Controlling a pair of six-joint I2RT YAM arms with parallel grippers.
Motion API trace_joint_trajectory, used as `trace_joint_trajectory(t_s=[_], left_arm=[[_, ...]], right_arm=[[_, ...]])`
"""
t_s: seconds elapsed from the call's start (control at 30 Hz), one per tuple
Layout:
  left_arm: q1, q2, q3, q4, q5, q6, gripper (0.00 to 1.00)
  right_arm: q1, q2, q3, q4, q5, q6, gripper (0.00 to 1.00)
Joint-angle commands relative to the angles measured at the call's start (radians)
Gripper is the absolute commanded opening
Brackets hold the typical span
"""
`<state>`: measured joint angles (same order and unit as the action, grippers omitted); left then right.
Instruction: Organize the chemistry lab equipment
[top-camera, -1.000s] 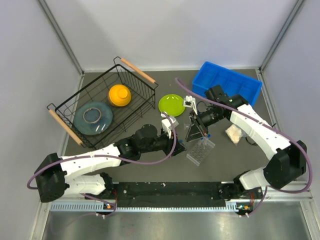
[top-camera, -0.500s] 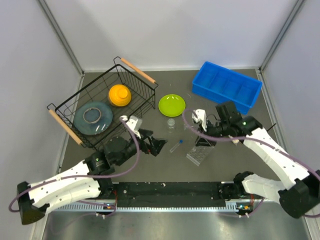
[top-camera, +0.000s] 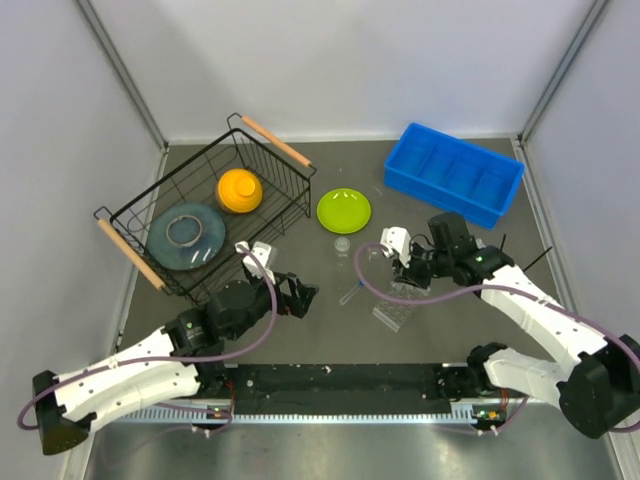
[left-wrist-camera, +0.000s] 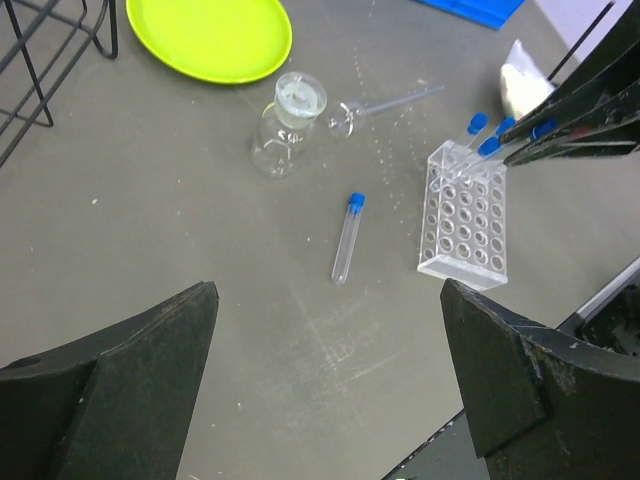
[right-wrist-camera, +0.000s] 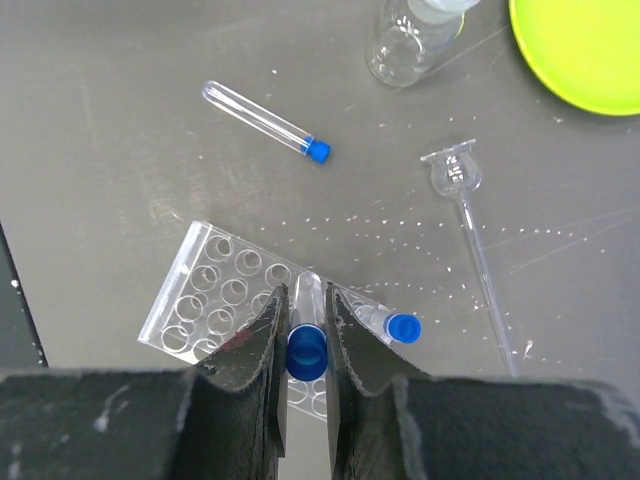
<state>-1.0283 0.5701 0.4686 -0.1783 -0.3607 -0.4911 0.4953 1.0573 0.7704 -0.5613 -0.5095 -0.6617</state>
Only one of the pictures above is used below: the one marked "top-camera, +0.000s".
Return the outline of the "blue capped test tube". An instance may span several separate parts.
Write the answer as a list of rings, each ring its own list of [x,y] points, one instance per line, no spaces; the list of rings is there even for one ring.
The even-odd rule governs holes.
[[[354,285],[347,293],[345,293],[339,300],[341,306],[346,305],[363,287],[361,282]]]

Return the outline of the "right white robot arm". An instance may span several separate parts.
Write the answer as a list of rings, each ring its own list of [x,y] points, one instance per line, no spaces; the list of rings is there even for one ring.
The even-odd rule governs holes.
[[[484,245],[464,218],[444,213],[429,220],[430,239],[420,245],[402,227],[383,231],[385,255],[397,280],[427,288],[449,278],[511,319],[539,344],[540,360],[500,343],[476,347],[466,380],[476,394],[518,391],[558,408],[581,434],[597,439],[618,430],[639,409],[639,345],[588,325],[530,280],[501,248]]]

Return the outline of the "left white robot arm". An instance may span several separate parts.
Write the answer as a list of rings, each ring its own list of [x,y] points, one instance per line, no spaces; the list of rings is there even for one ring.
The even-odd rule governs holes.
[[[70,374],[37,374],[32,386],[43,454],[68,451],[148,406],[220,394],[228,382],[226,341],[239,339],[265,315],[304,317],[318,291],[294,274],[233,280],[205,305],[108,359]]]

